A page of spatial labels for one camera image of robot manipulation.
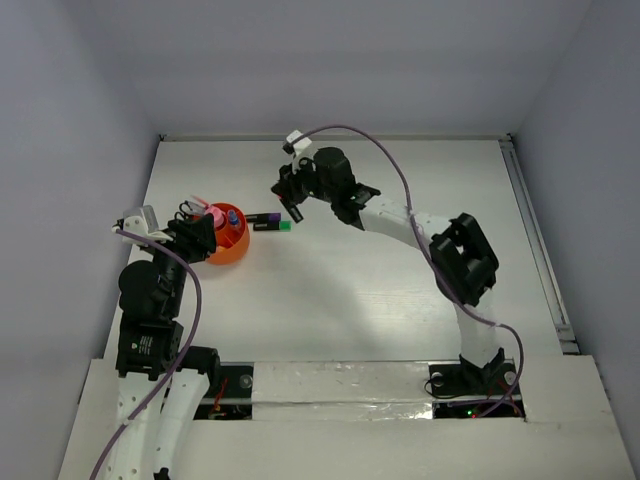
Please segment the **orange cap highlighter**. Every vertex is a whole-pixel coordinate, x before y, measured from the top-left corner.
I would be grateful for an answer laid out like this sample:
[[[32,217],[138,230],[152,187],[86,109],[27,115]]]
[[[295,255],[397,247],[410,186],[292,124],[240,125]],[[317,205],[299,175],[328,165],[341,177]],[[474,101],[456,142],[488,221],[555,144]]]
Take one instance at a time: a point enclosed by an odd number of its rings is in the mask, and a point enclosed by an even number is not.
[[[287,213],[289,214],[293,222],[298,224],[304,219],[297,204],[293,200],[285,197],[280,197],[279,201],[284,207],[284,209],[287,211]]]

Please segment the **black handled scissors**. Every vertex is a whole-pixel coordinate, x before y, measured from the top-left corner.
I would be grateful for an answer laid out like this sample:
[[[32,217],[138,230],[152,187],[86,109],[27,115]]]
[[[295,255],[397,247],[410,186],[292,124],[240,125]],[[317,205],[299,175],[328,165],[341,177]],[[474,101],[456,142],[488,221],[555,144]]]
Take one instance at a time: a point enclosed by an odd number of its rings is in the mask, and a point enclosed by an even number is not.
[[[200,215],[199,206],[188,200],[179,204],[178,210],[174,214],[175,220],[191,220]]]

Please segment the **pink patterned tube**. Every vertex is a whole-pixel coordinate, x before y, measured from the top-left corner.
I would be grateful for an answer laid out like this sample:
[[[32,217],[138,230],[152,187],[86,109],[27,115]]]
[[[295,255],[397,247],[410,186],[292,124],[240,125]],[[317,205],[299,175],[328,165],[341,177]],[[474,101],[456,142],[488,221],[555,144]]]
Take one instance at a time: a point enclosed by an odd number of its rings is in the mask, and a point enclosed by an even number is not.
[[[226,216],[225,216],[225,212],[221,210],[219,207],[215,205],[210,205],[205,210],[205,214],[212,216],[215,230],[220,230],[221,228],[224,227],[226,223]]]

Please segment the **orange round organizer container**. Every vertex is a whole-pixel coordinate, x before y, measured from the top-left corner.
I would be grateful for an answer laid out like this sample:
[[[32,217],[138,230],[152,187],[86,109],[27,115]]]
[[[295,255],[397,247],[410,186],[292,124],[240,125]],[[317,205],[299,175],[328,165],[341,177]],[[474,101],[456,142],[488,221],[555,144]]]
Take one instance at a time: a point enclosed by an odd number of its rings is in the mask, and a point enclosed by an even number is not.
[[[250,245],[250,228],[245,215],[239,207],[233,204],[218,202],[211,205],[215,205],[225,212],[226,223],[220,230],[215,230],[216,251],[207,259],[207,262],[218,266],[237,263],[245,256]],[[229,210],[237,212],[241,222],[239,228],[233,228],[229,224]]]

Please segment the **green cap highlighter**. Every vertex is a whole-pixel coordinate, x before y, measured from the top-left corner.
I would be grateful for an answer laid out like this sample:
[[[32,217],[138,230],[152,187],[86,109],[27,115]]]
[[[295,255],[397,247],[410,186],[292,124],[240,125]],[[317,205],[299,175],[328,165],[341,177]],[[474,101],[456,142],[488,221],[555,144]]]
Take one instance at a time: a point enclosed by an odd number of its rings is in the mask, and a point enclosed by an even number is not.
[[[292,223],[290,221],[267,221],[261,223],[254,223],[253,230],[258,231],[290,231],[292,229]]]

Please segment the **purple cap highlighter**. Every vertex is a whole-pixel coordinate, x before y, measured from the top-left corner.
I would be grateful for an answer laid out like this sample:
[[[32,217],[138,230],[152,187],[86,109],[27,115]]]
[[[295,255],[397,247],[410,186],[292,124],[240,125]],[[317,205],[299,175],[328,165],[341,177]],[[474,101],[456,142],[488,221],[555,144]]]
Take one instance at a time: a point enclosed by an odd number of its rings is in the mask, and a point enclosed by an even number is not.
[[[246,214],[245,219],[248,223],[279,222],[281,214],[279,212]]]

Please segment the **clear spray bottle blue cap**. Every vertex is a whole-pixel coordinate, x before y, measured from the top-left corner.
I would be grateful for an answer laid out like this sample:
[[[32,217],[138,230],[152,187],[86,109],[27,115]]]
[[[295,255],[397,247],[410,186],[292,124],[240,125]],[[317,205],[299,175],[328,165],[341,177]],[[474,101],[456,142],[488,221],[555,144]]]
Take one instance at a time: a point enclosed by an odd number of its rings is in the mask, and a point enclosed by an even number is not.
[[[228,211],[228,221],[233,228],[239,228],[241,226],[240,219],[235,210]]]

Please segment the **red gel pen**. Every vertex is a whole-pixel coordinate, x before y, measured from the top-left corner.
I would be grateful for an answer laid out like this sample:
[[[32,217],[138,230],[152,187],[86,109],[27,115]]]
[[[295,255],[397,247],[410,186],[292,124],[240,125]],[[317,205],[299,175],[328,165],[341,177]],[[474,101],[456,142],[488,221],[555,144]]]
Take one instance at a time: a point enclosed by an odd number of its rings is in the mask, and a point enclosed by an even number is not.
[[[198,197],[198,196],[196,196],[196,195],[191,195],[191,198],[192,198],[192,199],[193,199],[193,200],[194,200],[198,205],[200,205],[200,206],[202,206],[202,207],[204,207],[204,208],[208,208],[208,207],[209,207],[209,205],[210,205],[206,200],[204,200],[204,199],[202,199],[202,198],[200,198],[200,197]]]

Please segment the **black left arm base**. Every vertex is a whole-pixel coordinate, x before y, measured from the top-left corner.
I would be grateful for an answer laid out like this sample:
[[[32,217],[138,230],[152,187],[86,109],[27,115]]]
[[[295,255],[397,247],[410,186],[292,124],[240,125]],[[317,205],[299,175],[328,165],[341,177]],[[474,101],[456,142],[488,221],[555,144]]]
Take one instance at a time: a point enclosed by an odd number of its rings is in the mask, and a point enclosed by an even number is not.
[[[251,420],[253,363],[223,363],[220,381],[201,400],[195,420]]]

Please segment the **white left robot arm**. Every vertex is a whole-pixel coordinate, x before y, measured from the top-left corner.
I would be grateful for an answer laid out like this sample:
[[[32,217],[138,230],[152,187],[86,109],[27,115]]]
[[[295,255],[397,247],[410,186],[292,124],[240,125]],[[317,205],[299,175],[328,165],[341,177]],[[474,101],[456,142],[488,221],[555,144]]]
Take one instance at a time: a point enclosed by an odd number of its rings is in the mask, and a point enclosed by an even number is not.
[[[213,348],[197,347],[178,322],[192,266],[216,250],[212,214],[177,216],[160,228],[149,205],[116,222],[113,233],[150,254],[118,279],[122,311],[115,369],[117,428],[93,479],[173,479],[190,424],[205,395],[221,383]]]

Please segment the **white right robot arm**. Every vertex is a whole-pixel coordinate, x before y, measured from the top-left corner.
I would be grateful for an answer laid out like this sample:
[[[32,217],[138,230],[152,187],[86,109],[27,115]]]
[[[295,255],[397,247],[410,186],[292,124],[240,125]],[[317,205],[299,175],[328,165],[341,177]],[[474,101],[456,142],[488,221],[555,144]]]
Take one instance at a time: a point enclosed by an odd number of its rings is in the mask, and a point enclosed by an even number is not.
[[[356,181],[344,152],[324,147],[306,156],[284,144],[291,162],[279,170],[272,191],[295,222],[299,205],[314,198],[330,205],[344,224],[381,234],[426,254],[436,284],[455,308],[461,339],[456,380],[469,394],[488,390],[505,361],[496,326],[477,311],[496,282],[499,261],[476,219],[466,213],[443,218],[416,213]]]

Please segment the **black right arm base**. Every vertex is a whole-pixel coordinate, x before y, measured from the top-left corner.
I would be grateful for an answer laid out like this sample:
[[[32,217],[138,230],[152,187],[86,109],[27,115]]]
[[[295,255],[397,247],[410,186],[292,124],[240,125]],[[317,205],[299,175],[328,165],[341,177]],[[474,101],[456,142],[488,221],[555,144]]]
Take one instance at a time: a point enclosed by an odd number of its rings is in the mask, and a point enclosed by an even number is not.
[[[432,416],[443,419],[524,418],[525,408],[518,386],[513,387],[516,367],[508,362],[487,383],[465,380],[457,363],[429,366],[423,388],[432,400]]]

